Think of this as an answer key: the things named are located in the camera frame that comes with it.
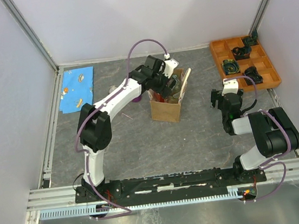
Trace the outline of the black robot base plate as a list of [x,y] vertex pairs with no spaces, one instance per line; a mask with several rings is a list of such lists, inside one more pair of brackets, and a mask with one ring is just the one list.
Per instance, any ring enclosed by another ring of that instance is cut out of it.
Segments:
[[264,171],[246,171],[234,164],[232,168],[227,169],[211,168],[171,175],[113,180],[101,184],[96,189],[109,201],[130,207],[226,195],[229,186],[252,185],[266,180]]

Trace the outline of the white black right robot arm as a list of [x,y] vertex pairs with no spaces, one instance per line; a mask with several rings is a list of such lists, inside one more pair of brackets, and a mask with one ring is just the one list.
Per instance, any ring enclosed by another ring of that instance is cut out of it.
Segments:
[[248,152],[237,156],[232,166],[234,179],[246,183],[252,176],[268,167],[291,151],[299,149],[299,132],[285,110],[274,107],[250,112],[257,105],[255,97],[251,106],[243,106],[243,89],[213,89],[210,102],[221,111],[224,131],[231,135],[251,134],[255,145]]

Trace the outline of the red soda can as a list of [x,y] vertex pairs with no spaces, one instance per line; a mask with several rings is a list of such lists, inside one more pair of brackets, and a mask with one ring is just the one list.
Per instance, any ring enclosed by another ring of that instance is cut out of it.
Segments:
[[168,102],[168,99],[163,98],[159,93],[154,92],[153,96],[154,96],[155,101],[157,101],[157,102],[160,102],[160,103],[167,103]]
[[118,87],[116,87],[116,86],[111,86],[111,87],[109,87],[109,89],[108,89],[108,93],[109,93],[109,94],[112,94],[112,93],[115,93],[117,90],[118,90]]

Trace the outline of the purple soda can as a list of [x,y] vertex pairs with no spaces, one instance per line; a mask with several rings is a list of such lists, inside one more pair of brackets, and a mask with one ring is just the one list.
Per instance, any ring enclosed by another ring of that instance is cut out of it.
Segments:
[[142,99],[142,97],[139,96],[139,97],[134,98],[134,99],[132,100],[132,102],[134,102],[134,103],[138,103],[139,101],[141,101],[141,99]]

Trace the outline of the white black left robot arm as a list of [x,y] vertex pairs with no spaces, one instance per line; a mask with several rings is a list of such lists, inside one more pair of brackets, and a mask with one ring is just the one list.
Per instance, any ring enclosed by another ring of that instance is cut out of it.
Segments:
[[81,185],[87,196],[101,200],[105,195],[103,159],[112,140],[112,120],[132,100],[151,90],[163,98],[171,95],[176,86],[172,77],[179,63],[167,55],[164,60],[149,55],[144,64],[131,71],[128,77],[104,99],[81,108],[76,137],[76,151],[85,158]]

